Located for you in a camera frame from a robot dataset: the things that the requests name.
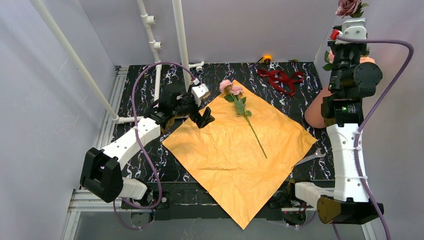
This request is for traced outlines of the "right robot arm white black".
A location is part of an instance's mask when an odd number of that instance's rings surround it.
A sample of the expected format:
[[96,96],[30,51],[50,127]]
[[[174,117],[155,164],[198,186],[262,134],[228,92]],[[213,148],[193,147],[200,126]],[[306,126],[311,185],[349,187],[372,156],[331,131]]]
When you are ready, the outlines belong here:
[[324,224],[363,225],[385,212],[367,189],[360,126],[364,122],[363,99],[376,93],[383,73],[372,62],[360,61],[364,43],[327,42],[334,59],[321,115],[330,139],[335,185],[327,191],[307,181],[295,182],[293,197],[316,209]]

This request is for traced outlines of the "orange wrapping paper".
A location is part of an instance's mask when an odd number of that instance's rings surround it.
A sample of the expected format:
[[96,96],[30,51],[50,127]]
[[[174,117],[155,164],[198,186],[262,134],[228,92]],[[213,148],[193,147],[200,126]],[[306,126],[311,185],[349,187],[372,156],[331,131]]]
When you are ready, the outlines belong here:
[[246,109],[219,94],[209,103],[214,121],[186,120],[162,143],[242,228],[276,193],[316,139],[298,122],[244,89]]

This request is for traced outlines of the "dark red ribbon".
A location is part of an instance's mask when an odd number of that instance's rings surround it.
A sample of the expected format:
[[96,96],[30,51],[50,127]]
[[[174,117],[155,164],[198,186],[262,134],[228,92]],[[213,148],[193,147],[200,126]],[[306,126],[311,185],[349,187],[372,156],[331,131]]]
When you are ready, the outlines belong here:
[[[282,70],[258,69],[256,72],[259,77],[266,78],[272,88],[289,97],[293,97],[296,93],[295,84],[301,83],[305,78],[305,74],[301,71],[295,72],[292,76],[288,76]],[[289,91],[282,88],[284,84],[288,85]]]

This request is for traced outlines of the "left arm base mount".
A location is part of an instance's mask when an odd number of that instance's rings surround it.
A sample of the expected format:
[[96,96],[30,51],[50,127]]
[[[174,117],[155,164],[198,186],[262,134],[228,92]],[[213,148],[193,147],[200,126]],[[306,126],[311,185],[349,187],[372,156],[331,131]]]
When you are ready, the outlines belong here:
[[148,190],[142,199],[136,200],[132,198],[123,198],[122,209],[140,210],[142,214],[148,215],[148,223],[152,223],[155,219],[155,211],[168,209],[170,207],[171,194],[168,191],[163,191],[159,197],[158,191]]

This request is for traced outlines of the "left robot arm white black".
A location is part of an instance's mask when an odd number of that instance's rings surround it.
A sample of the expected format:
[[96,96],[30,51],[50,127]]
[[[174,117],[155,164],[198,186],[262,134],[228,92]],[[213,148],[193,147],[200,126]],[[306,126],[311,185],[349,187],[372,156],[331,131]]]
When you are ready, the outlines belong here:
[[103,148],[92,147],[86,152],[80,185],[106,203],[116,198],[141,200],[148,188],[137,179],[123,177],[125,165],[172,127],[177,118],[189,117],[200,129],[213,122],[209,107],[200,114],[200,106],[209,95],[204,83],[192,83],[188,92],[173,84],[166,86],[134,127]]

